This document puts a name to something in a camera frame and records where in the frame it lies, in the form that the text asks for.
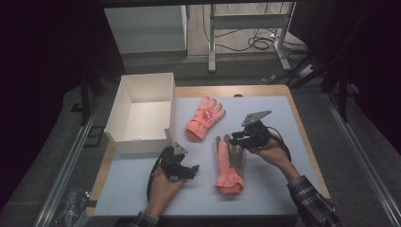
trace wooden table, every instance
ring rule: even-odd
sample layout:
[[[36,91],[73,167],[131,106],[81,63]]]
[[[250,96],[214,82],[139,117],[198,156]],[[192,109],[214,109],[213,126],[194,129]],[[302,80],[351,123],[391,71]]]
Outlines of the wooden table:
[[[295,121],[297,123],[300,134],[303,138],[307,154],[309,155],[310,162],[314,168],[319,184],[322,189],[322,194],[326,198],[330,198],[327,191],[327,187],[324,183],[322,173],[319,169],[319,165],[316,161],[312,147],[310,146],[309,140],[307,139],[304,125],[302,124],[301,118],[298,115],[297,108],[294,100],[292,99],[289,88],[286,85],[243,85],[243,86],[200,86],[200,87],[177,87],[177,97],[204,97],[204,96],[286,96],[288,99],[289,106],[291,107],[292,113],[294,114]],[[106,152],[98,171],[96,182],[92,190],[90,201],[97,201],[100,197],[101,190],[106,182],[107,175],[112,164],[114,157],[115,148],[112,143],[106,148]],[[94,207],[87,207],[86,213],[88,216],[94,214]]]

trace white board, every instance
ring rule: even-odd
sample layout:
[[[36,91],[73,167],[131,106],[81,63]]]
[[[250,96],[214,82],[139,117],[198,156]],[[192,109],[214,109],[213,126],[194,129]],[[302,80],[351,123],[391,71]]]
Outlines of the white board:
[[[224,196],[214,187],[218,167],[213,145],[216,136],[242,131],[247,114],[271,110],[262,118],[265,126],[276,128],[291,152],[292,163],[321,192],[316,175],[306,153],[292,111],[285,96],[217,97],[227,114],[208,132],[201,143],[190,142],[184,132],[201,98],[179,98],[176,133],[178,142],[189,153],[183,166],[200,165],[194,180],[187,180],[183,189],[164,211],[165,216],[275,216],[297,215],[288,193],[287,181],[274,166],[259,156],[246,152],[242,178],[244,191],[236,196]],[[157,155],[121,155],[115,153],[107,181],[96,205],[95,216],[136,216],[147,205],[148,176]]]

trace white box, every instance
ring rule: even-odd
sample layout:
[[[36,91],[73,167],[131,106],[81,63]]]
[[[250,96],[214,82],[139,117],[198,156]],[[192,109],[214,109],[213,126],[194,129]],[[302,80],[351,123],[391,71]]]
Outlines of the white box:
[[[161,152],[176,138],[175,105],[172,73],[122,76],[104,131],[120,153]]]

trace pink glove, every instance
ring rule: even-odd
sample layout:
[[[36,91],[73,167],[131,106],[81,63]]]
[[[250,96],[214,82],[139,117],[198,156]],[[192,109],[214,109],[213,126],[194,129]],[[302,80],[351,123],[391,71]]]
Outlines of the pink glove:
[[[195,116],[186,124],[186,135],[191,140],[203,140],[206,133],[225,115],[221,103],[206,96],[200,103]]]
[[[242,170],[244,149],[240,146],[233,147],[229,145],[227,141],[229,138],[229,135],[225,135],[224,140],[226,141],[221,141],[218,136],[215,145],[215,148],[218,149],[217,158],[219,170],[215,187],[224,195],[238,194],[244,190],[244,183],[239,176]]]

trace human hand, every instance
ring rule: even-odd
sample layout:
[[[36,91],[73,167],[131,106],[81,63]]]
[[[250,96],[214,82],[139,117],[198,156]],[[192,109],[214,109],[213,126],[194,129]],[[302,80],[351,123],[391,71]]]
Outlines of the human hand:
[[[267,163],[278,167],[289,182],[301,176],[289,160],[283,147],[273,139],[270,139],[263,148],[248,148],[248,151],[259,155]]]
[[[179,179],[175,183],[171,182],[162,168],[158,166],[153,175],[149,202],[145,213],[159,217],[177,192],[183,187],[184,182],[184,178]]]

